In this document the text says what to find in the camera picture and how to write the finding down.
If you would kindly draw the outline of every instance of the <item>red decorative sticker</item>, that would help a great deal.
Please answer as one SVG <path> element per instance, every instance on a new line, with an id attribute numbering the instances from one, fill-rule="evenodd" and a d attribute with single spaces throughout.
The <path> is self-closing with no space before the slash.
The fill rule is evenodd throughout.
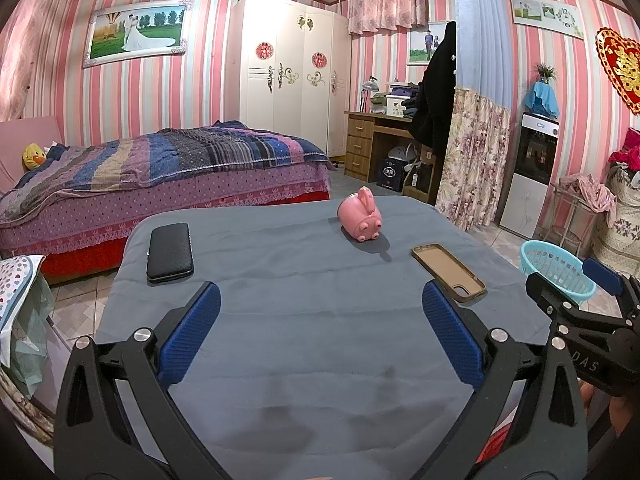
<path id="1" fill-rule="evenodd" d="M 316 68 L 324 68 L 326 66 L 326 56 L 322 52 L 316 52 L 311 56 L 311 63 Z"/>
<path id="2" fill-rule="evenodd" d="M 255 55 L 260 59 L 269 59 L 273 56 L 273 45 L 263 41 L 257 47 L 255 47 Z"/>
<path id="3" fill-rule="evenodd" d="M 596 34 L 596 48 L 613 88 L 632 113 L 640 114 L 640 43 L 601 28 Z"/>

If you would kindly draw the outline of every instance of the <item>table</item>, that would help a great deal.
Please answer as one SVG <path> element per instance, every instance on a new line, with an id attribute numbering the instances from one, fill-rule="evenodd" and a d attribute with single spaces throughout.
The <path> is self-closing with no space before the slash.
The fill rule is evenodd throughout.
<path id="1" fill-rule="evenodd" d="M 345 175 L 364 182 L 375 182 L 378 179 L 380 160 L 385 158 L 389 150 L 400 144 L 403 139 L 413 141 L 416 145 L 416 152 L 420 153 L 422 145 L 408 131 L 412 121 L 410 118 L 361 112 L 345 113 L 348 115 Z M 429 192 L 424 193 L 405 183 L 402 194 L 421 202 L 435 204 L 440 182 L 439 179 L 434 178 L 434 174 L 438 171 L 435 158 L 430 157 L 429 162 L 433 164 L 434 168 L 431 175 L 433 185 L 430 186 Z"/>
<path id="2" fill-rule="evenodd" d="M 215 282 L 220 315 L 169 393 L 237 480 L 407 479 L 449 431 L 472 389 L 423 313 L 431 276 L 412 247 L 441 243 L 485 282 L 487 296 L 465 304 L 485 325 L 546 341 L 549 320 L 525 276 L 433 207 L 376 197 L 382 232 L 358 243 L 336 218 L 339 203 L 173 211 L 143 220 L 127 241 L 95 339 L 154 327 Z M 189 224 L 193 276 L 149 285 L 151 231 L 174 222 Z M 120 393 L 141 446 L 153 449 L 130 392 Z"/>

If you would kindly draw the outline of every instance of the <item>potted plant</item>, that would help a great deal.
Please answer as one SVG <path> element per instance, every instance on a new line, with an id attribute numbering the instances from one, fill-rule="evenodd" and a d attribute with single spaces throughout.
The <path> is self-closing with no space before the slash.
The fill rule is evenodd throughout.
<path id="1" fill-rule="evenodd" d="M 556 78 L 556 69 L 551 65 L 538 63 L 536 65 L 536 70 L 538 70 L 540 81 L 542 81 L 543 83 L 549 84 L 549 80 Z"/>

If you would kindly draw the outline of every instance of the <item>plastic basket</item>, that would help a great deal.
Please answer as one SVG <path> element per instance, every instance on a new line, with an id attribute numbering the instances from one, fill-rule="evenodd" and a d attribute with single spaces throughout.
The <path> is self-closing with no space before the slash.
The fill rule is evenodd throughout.
<path id="1" fill-rule="evenodd" d="M 561 292 L 582 303 L 593 296 L 596 284 L 582 273 L 582 262 L 557 245 L 529 240 L 520 247 L 520 271 L 539 272 Z"/>

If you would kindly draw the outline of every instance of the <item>brown phone case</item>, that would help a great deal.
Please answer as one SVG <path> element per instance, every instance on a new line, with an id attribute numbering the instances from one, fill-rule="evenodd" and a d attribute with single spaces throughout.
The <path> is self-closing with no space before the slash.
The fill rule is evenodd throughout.
<path id="1" fill-rule="evenodd" d="M 471 301 L 486 292 L 486 285 L 482 280 L 440 244 L 414 247 L 411 254 L 446 287 L 457 302 Z M 466 296 L 457 289 L 462 289 Z"/>

